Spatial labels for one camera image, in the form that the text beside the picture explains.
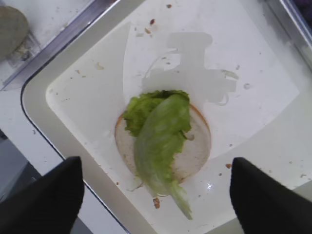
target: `bread slice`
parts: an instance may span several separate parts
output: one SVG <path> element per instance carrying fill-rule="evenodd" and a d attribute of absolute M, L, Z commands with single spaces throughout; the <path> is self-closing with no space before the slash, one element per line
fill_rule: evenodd
<path fill-rule="evenodd" d="M 182 153 L 175 154 L 175 161 L 172 170 L 175 178 L 182 183 L 187 178 L 195 175 L 208 160 L 211 149 L 211 133 L 209 126 L 203 115 L 191 105 L 191 127 L 186 133 L 186 140 Z M 116 145 L 123 161 L 129 170 L 136 175 L 136 165 L 134 161 L 135 137 L 125 130 L 126 121 L 122 115 L 118 118 L 115 126 Z"/>

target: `food debris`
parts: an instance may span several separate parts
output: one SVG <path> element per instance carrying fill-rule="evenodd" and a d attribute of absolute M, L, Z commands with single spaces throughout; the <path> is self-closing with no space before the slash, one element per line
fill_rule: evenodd
<path fill-rule="evenodd" d="M 137 34 L 136 34 L 136 37 L 137 37 L 137 38 L 141 38 L 142 36 L 144 36 L 144 33 L 137 33 Z"/>
<path fill-rule="evenodd" d="M 160 201 L 159 201 L 158 197 L 154 198 L 153 202 L 154 202 L 155 208 L 159 209 L 160 208 Z"/>
<path fill-rule="evenodd" d="M 146 32 L 147 34 L 151 34 L 151 31 L 148 30 L 147 28 L 145 28 L 144 30 L 145 30 L 145 32 Z"/>
<path fill-rule="evenodd" d="M 244 84 L 244 89 L 250 89 L 250 84 L 249 83 Z"/>
<path fill-rule="evenodd" d="M 97 62 L 95 66 L 96 66 L 96 69 L 99 70 L 99 71 L 100 71 L 100 70 L 104 70 L 104 67 L 101 66 L 101 65 L 99 64 L 99 62 Z"/>

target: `white tray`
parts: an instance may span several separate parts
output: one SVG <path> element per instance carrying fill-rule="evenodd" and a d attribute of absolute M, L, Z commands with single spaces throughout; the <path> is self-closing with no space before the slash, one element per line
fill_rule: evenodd
<path fill-rule="evenodd" d="M 311 73 L 264 5 L 146 0 L 135 9 L 140 2 L 118 2 L 23 93 L 31 120 L 64 157 L 81 156 L 86 182 L 121 223 L 132 233 L 204 234 L 232 220 L 225 164 L 236 156 L 291 189 L 308 182 Z M 188 92 L 211 130 L 209 160 L 181 184 L 192 221 L 170 197 L 156 210 L 144 187 L 131 192 L 140 182 L 115 144 L 130 98 L 157 89 Z"/>

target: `green lettuce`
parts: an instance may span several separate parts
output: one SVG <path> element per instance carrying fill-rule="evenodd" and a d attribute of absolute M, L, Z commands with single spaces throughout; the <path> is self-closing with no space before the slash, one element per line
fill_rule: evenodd
<path fill-rule="evenodd" d="M 136 136 L 134 155 L 138 176 L 153 197 L 171 195 L 188 219 L 190 205 L 174 179 L 174 154 L 182 151 L 190 126 L 190 100 L 183 91 L 158 91 L 134 97 L 124 118 Z"/>
<path fill-rule="evenodd" d="M 130 134 L 134 137 L 137 137 L 152 110 L 173 94 L 179 94 L 189 100 L 188 94 L 181 90 L 155 91 L 133 97 L 123 114 L 127 124 L 126 130 L 130 131 Z"/>

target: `metal edge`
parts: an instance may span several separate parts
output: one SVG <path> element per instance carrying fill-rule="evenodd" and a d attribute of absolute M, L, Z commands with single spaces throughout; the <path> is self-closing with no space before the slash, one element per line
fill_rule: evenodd
<path fill-rule="evenodd" d="M 40 51 L 37 56 L 25 63 L 5 80 L 0 91 L 21 88 L 29 78 L 32 78 L 41 71 L 51 60 L 115 6 L 118 1 L 94 0 L 76 19 Z"/>
<path fill-rule="evenodd" d="M 305 19 L 303 19 L 299 9 L 293 0 L 280 0 L 280 2 L 298 28 L 308 47 L 312 50 L 312 29 L 308 26 Z"/>

